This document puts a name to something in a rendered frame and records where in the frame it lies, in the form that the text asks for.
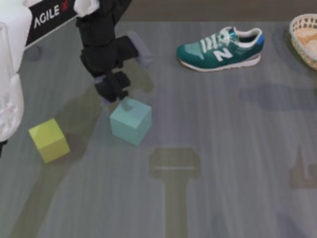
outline basket rim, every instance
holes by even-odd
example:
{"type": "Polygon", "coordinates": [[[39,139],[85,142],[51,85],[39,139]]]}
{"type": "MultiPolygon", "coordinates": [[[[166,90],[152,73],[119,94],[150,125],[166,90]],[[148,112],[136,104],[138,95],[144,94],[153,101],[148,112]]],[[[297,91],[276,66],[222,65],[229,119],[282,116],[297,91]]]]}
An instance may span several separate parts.
{"type": "Polygon", "coordinates": [[[297,39],[297,37],[295,36],[294,32],[293,32],[293,25],[295,23],[295,21],[299,20],[302,17],[315,17],[317,19],[317,14],[302,14],[299,15],[297,17],[295,17],[291,23],[289,24],[289,33],[291,34],[292,38],[296,41],[297,44],[299,44],[302,48],[302,50],[305,52],[305,54],[307,54],[310,58],[312,58],[313,60],[317,61],[317,57],[314,56],[312,53],[308,52],[306,50],[306,48],[303,46],[303,44],[297,39]]]}

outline wicker basket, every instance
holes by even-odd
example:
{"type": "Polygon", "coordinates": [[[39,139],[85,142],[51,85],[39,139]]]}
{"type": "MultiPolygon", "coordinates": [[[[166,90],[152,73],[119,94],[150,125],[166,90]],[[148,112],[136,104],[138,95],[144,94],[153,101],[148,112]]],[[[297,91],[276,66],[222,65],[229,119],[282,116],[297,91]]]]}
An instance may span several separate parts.
{"type": "Polygon", "coordinates": [[[300,15],[291,22],[292,45],[310,67],[317,70],[317,14],[300,15]]]}

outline cube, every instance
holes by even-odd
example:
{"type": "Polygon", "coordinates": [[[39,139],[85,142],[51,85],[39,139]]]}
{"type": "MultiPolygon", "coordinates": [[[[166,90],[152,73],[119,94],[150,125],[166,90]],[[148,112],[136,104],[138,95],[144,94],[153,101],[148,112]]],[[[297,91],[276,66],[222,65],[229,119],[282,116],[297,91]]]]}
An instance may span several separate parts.
{"type": "Polygon", "coordinates": [[[126,97],[110,115],[110,125],[114,136],[139,145],[152,126],[152,108],[126,97]]]}
{"type": "Polygon", "coordinates": [[[70,151],[66,138],[54,119],[29,129],[29,133],[45,163],[70,151]]]}

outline sneaker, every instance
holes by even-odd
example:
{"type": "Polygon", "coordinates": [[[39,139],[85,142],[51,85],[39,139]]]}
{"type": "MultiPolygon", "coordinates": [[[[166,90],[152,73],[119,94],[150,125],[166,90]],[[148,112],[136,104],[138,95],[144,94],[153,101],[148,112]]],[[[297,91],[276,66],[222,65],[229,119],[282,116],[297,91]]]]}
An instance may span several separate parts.
{"type": "Polygon", "coordinates": [[[259,28],[247,32],[226,27],[198,42],[178,47],[182,65],[200,72],[256,65],[261,59],[264,36],[259,28]]]}

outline shoe sole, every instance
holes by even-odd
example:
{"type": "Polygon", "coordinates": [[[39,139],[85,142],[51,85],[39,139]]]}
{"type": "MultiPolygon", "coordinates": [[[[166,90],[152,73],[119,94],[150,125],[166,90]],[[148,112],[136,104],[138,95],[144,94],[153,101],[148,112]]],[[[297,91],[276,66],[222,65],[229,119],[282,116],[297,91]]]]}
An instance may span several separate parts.
{"type": "Polygon", "coordinates": [[[195,70],[195,71],[198,71],[198,72],[214,72],[214,71],[221,71],[221,70],[224,70],[224,69],[254,66],[254,65],[256,65],[256,64],[258,64],[260,62],[261,55],[257,54],[257,55],[252,56],[251,58],[243,61],[243,62],[233,63],[233,64],[229,64],[229,65],[226,65],[226,66],[218,67],[218,68],[198,68],[198,67],[192,66],[192,65],[190,65],[188,63],[185,63],[185,62],[181,61],[180,59],[178,59],[178,60],[180,61],[180,63],[182,65],[184,65],[185,67],[190,68],[192,70],[195,70]]]}

